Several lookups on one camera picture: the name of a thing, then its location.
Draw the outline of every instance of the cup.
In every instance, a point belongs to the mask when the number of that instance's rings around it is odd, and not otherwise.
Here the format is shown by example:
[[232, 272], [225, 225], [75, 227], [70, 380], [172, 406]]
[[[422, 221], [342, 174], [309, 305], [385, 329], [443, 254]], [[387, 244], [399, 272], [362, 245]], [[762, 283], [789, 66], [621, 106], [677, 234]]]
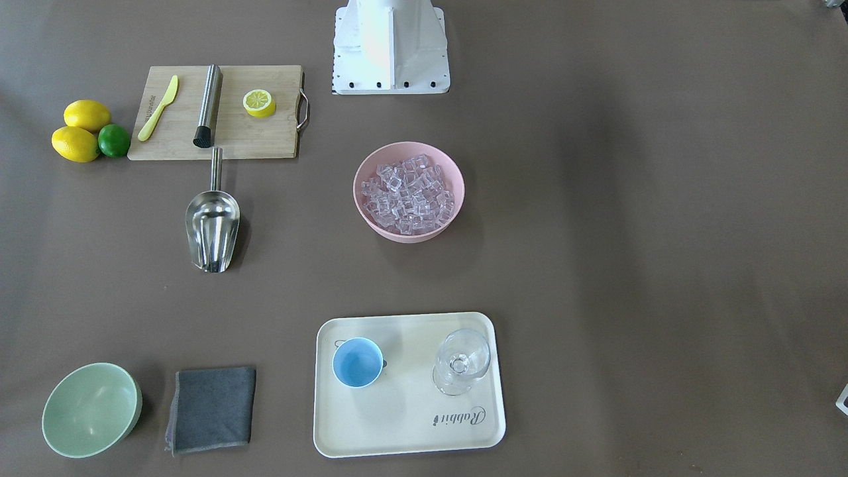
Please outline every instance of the cup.
[[364, 388], [382, 372], [382, 351], [367, 338], [344, 341], [332, 356], [332, 372], [349, 388]]
[[486, 375], [491, 356], [486, 337], [470, 328], [457, 329], [438, 348], [432, 381], [447, 396], [464, 394]]

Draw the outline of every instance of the gray towel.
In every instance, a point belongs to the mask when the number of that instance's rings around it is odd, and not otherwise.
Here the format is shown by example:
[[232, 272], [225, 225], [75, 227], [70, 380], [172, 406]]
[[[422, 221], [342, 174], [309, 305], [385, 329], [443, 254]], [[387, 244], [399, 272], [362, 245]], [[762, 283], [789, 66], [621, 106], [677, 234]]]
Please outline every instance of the gray towel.
[[255, 385], [255, 368], [177, 372], [165, 450], [176, 455], [246, 445]]

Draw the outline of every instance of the metal scoop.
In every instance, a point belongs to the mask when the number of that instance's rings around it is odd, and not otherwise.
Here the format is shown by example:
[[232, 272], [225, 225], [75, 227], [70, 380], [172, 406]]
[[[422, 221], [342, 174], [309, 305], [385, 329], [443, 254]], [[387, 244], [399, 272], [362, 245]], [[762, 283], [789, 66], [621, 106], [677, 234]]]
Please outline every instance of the metal scoop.
[[220, 190], [221, 149], [212, 149], [210, 191], [202, 192], [186, 209], [186, 234], [192, 263], [204, 272], [223, 272], [230, 265], [236, 244], [238, 203]]

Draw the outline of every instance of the cutting board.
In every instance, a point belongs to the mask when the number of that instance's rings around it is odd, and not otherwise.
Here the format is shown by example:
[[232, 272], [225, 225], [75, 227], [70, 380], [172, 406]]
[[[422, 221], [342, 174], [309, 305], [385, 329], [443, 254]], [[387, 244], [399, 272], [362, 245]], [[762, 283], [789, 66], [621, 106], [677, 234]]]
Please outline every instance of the cutting board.
[[[203, 102], [204, 66], [153, 66], [144, 86], [136, 125], [127, 157], [131, 160], [208, 160], [211, 149], [192, 143]], [[215, 146], [224, 149], [224, 159], [292, 158], [298, 153], [298, 106], [304, 69], [299, 65], [221, 66], [222, 74]], [[174, 102], [165, 108], [159, 124], [147, 141], [138, 132], [159, 105], [170, 78], [179, 77]], [[265, 89], [276, 102], [276, 112], [254, 118], [242, 106], [244, 95]]]

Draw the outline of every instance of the logo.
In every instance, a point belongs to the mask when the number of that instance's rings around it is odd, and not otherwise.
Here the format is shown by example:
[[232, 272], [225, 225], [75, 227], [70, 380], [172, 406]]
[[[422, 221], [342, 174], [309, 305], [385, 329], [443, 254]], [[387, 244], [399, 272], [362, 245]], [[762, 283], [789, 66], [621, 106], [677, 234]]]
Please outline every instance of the logo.
[[477, 425], [485, 419], [486, 410], [480, 406], [475, 406], [471, 408], [470, 412], [463, 412], [459, 414], [436, 414], [436, 417], [432, 419], [432, 426], [436, 427], [439, 424], [449, 425], [462, 423]]
[[148, 101], [148, 112], [147, 112], [147, 114], [144, 115], [145, 121], [150, 119], [150, 116], [153, 115], [153, 103], [155, 103], [155, 102], [156, 102], [156, 97], [153, 94], [151, 94], [150, 95], [150, 101]]

